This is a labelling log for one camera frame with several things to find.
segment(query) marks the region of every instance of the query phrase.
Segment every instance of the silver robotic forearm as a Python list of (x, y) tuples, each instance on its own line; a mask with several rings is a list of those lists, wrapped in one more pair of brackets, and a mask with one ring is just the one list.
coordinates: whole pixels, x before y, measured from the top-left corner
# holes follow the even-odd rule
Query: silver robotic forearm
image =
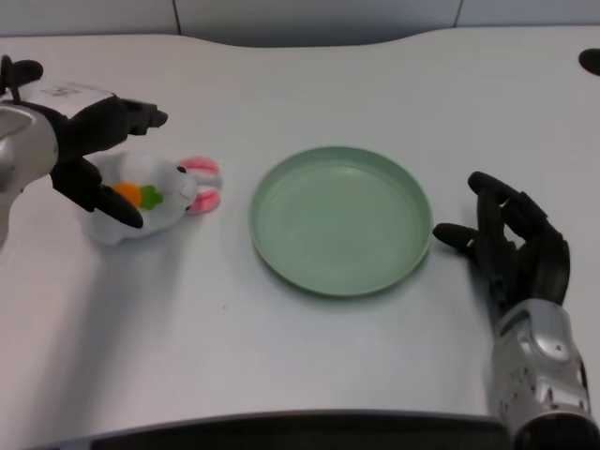
[(56, 135), (46, 117), (0, 103), (0, 248), (13, 202), (27, 185), (49, 174), (57, 159)]
[(530, 299), (504, 315), (496, 335), (493, 375), (498, 413), (516, 448), (528, 448), (532, 424), (558, 416), (595, 429), (585, 369), (569, 316), (559, 305)]

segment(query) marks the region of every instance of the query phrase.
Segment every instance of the white plush toy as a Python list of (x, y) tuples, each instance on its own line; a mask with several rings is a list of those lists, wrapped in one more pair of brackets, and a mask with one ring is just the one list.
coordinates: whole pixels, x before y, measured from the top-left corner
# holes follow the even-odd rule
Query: white plush toy
[(125, 153), (98, 157), (93, 162), (102, 183), (134, 204), (143, 218), (143, 227), (136, 229), (98, 210), (82, 212), (83, 228), (102, 244), (147, 236), (172, 226), (185, 213), (204, 213), (218, 206), (214, 188), (200, 191), (201, 185), (220, 184), (218, 165), (207, 157), (191, 157), (175, 164), (163, 157)]

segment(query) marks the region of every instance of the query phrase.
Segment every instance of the robotic wrist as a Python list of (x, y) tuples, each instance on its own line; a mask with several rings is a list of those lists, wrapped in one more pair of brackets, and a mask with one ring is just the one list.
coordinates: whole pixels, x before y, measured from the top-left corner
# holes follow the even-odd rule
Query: robotic wrist
[(498, 413), (514, 448), (598, 448), (585, 368), (562, 307), (530, 299), (510, 309), (492, 359)]

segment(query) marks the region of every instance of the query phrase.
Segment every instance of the black object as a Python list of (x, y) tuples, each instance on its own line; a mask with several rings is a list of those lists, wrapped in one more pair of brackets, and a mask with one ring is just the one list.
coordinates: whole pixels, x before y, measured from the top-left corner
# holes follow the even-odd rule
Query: black object
[(579, 63), (593, 75), (600, 76), (600, 49), (588, 49), (579, 54)]
[[(570, 276), (569, 246), (546, 213), (525, 192), (485, 173), (474, 172), (469, 187), (477, 194), (479, 230), (441, 223), (433, 234), (479, 268), (501, 314), (529, 298), (562, 305)], [(521, 248), (506, 239), (505, 224), (525, 239)]]
[(575, 415), (540, 417), (522, 429), (515, 439), (515, 450), (598, 450), (598, 428)]
[(161, 127), (169, 116), (157, 105), (112, 95), (68, 119), (51, 108), (21, 101), (19, 86), (39, 79), (42, 73), (42, 66), (35, 61), (12, 63), (3, 56), (0, 95), (8, 87), (11, 103), (44, 115), (52, 125), (58, 143), (58, 161), (50, 173), (54, 189), (86, 211), (99, 209), (126, 225), (141, 228), (143, 220), (137, 208), (102, 185), (98, 168), (83, 157), (113, 148), (128, 135), (144, 135), (149, 128)]
[(399, 412), (287, 412), (98, 440), (91, 450), (508, 450), (492, 419)]
[(17, 63), (4, 55), (0, 60), (0, 97), (7, 89), (15, 101), (20, 102), (19, 87), (39, 80), (44, 73), (44, 67), (37, 61), (24, 60)]

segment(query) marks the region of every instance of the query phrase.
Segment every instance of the plate rim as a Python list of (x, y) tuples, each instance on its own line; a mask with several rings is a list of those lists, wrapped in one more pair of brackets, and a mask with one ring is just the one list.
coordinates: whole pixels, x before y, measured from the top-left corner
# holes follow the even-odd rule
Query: plate rim
[(431, 203), (429, 201), (429, 197), (426, 194), (426, 192), (423, 189), (423, 187), (421, 186), (421, 183), (419, 183), (419, 180), (417, 180), (416, 177), (414, 177), (413, 174), (411, 172), (409, 172), (405, 167), (401, 166), (400, 164), (398, 164), (397, 162), (395, 162), (390, 157), (382, 155), (379, 152), (374, 152), (372, 150), (367, 150), (365, 148), (354, 147), (354, 146), (351, 146), (351, 145), (320, 145), (320, 146), (317, 146), (317, 147), (312, 147), (312, 148), (309, 148), (309, 149), (306, 149), (306, 150), (301, 150), (299, 152), (295, 152), (292, 155), (290, 155), (290, 156), (282, 159), (275, 166), (273, 166), (261, 178), (261, 180), (259, 181), (259, 183), (256, 185), (256, 187), (252, 191), (252, 196), (251, 196), (251, 200), (250, 200), (250, 204), (249, 204), (249, 209), (248, 209), (248, 214), (247, 214), (247, 220), (248, 220), (247, 225), (248, 225), (248, 228), (250, 230), (250, 238), (252, 240), (252, 246), (254, 247), (254, 250), (259, 254), (259, 256), (261, 257), (262, 261), (266, 265), (269, 266), (270, 270), (272, 270), (273, 272), (275, 272), (279, 277), (282, 277), (285, 281), (291, 283), (294, 287), (299, 288), (301, 290), (304, 290), (305, 292), (317, 293), (319, 295), (325, 295), (325, 296), (328, 296), (328, 297), (356, 297), (356, 296), (361, 296), (361, 295), (368, 295), (368, 294), (372, 294), (372, 293), (377, 293), (379, 291), (382, 291), (384, 289), (387, 289), (387, 288), (390, 288), (390, 287), (394, 286), (395, 284), (397, 284), (400, 281), (402, 281), (404, 278), (406, 278), (408, 275), (410, 275), (414, 271), (414, 269), (423, 261), (423, 259), (425, 258), (425, 256), (428, 253), (429, 247), (431, 246), (431, 238), (430, 237), (429, 237), (429, 239), (427, 239), (426, 243), (423, 245), (423, 248), (421, 250), (421, 253), (419, 254), (419, 257), (415, 258), (413, 264), (411, 264), (409, 266), (409, 268), (407, 268), (399, 277), (397, 277), (395, 281), (393, 281), (391, 283), (385, 283), (382, 286), (379, 286), (377, 288), (369, 288), (367, 290), (363, 290), (363, 291), (359, 291), (359, 292), (358, 291), (352, 291), (352, 292), (326, 292), (326, 291), (320, 291), (320, 290), (317, 290), (317, 289), (312, 289), (312, 288), (309, 288), (307, 286), (303, 286), (302, 284), (294, 281), (290, 277), (287, 277), (286, 275), (282, 274), (279, 270), (277, 270), (276, 267), (273, 264), (271, 264), (264, 257), (264, 254), (263, 254), (260, 246), (257, 245), (258, 239), (256, 237), (256, 232), (255, 232), (254, 227), (252, 225), (252, 217), (253, 217), (253, 211), (255, 210), (254, 203), (256, 201), (256, 195), (257, 195), (259, 189), (261, 188), (261, 186), (263, 185), (263, 183), (265, 182), (265, 180), (278, 167), (280, 167), (281, 165), (285, 164), (286, 162), (288, 162), (292, 158), (296, 158), (299, 155), (303, 155), (303, 154), (309, 153), (309, 152), (314, 152), (316, 150), (331, 149), (331, 148), (338, 148), (338, 149), (339, 148), (346, 148), (346, 149), (350, 149), (350, 150), (358, 150), (360, 152), (370, 153), (370, 154), (375, 155), (377, 157), (386, 159), (387, 161), (389, 161), (390, 163), (398, 166), (402, 171), (404, 171), (412, 179), (412, 181), (416, 184), (416, 186), (419, 188), (419, 190), (423, 194), (423, 198), (425, 199), (425, 204), (427, 206), (427, 220), (428, 220), (427, 227), (428, 227), (428, 232), (431, 233), (431, 231), (433, 229), (433, 210), (431, 208)]

